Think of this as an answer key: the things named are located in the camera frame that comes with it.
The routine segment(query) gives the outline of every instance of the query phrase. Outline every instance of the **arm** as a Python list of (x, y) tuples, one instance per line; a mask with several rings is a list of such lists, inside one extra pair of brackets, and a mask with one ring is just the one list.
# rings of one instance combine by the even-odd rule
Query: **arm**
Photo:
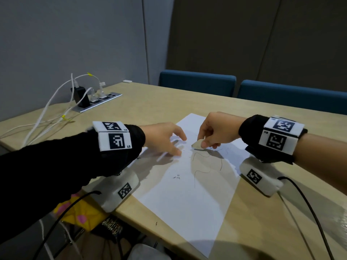
[[(200, 127), (201, 147), (213, 147), (240, 138), (239, 128), (246, 118), (211, 112)], [(347, 143), (313, 134), (304, 134), (293, 153), (295, 164), (347, 195)]]
[[(0, 222), (15, 223), (4, 228), (0, 244), (30, 227), (70, 199), (97, 176), (122, 171), (143, 146), (180, 155), (170, 142), (172, 133), (186, 140), (182, 129), (172, 123), (126, 125), (132, 148), (100, 152), (98, 133), (93, 129), (60, 140), (44, 141), (0, 156), (2, 208)], [(105, 166), (112, 170), (103, 170)]]

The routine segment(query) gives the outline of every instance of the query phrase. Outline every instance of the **yellow bag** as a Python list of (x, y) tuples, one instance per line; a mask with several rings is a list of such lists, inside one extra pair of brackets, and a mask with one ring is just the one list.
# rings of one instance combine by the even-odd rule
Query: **yellow bag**
[[(71, 199), (58, 204), (53, 210), (55, 216), (61, 215), (74, 201), (84, 195), (83, 191), (71, 195)], [(62, 221), (78, 225), (86, 231), (93, 230), (102, 223), (110, 214), (106, 213), (92, 197), (87, 196), (76, 203), (61, 219)]]

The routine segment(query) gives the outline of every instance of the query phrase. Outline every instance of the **table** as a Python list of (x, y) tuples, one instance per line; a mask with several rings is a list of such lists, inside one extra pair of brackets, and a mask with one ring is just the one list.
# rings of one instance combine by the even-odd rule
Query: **table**
[[(223, 111), (243, 117), (276, 114), (305, 123), (310, 133), (347, 141), (345, 115), (139, 83), (119, 83), (104, 90), (122, 93), (123, 96), (82, 114), (70, 112), (68, 118), (75, 122), (62, 123), (43, 139), (59, 139), (80, 133), (94, 120), (121, 120), (136, 125), (176, 123), (189, 113), (207, 116), (211, 111)], [(50, 106), (45, 119), (56, 117), (67, 105)], [(40, 113), (41, 110), (36, 110), (0, 122), (0, 135), (15, 126), (35, 123)], [(40, 126), (33, 136), (43, 128)], [(31, 127), (11, 132), (10, 136), (0, 139), (0, 145), (9, 150), (19, 149), (29, 129)], [(312, 207), (318, 210), (316, 213), (330, 234), (327, 240), (335, 259), (347, 259), (346, 196), (296, 165), (280, 162), (276, 167), (305, 188), (303, 191)], [(328, 259), (319, 230), (310, 219), (301, 197), (290, 186), (281, 193), (282, 198), (277, 194), (265, 197), (241, 179), (209, 259), (312, 259), (311, 254), (317, 260)], [(206, 259), (133, 196), (116, 209), (115, 215), (143, 233), (158, 238), (181, 256)]]

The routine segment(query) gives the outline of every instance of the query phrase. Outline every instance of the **blue chair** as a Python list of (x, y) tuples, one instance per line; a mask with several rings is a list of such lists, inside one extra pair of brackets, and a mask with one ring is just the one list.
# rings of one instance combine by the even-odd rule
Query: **blue chair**
[(160, 73), (159, 86), (231, 97), (236, 77), (178, 70), (164, 70)]
[(347, 92), (244, 80), (237, 98), (347, 115)]

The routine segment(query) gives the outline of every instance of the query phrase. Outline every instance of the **sheet of paper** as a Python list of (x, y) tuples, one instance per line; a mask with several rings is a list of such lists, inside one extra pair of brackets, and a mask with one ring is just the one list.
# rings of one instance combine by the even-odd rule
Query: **sheet of paper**
[(187, 141), (172, 136), (181, 157), (145, 150), (127, 170), (140, 186), (133, 195), (173, 230), (209, 257), (240, 179), (239, 166), (249, 153), (236, 140), (216, 150), (195, 150), (205, 117), (189, 114), (177, 123)]

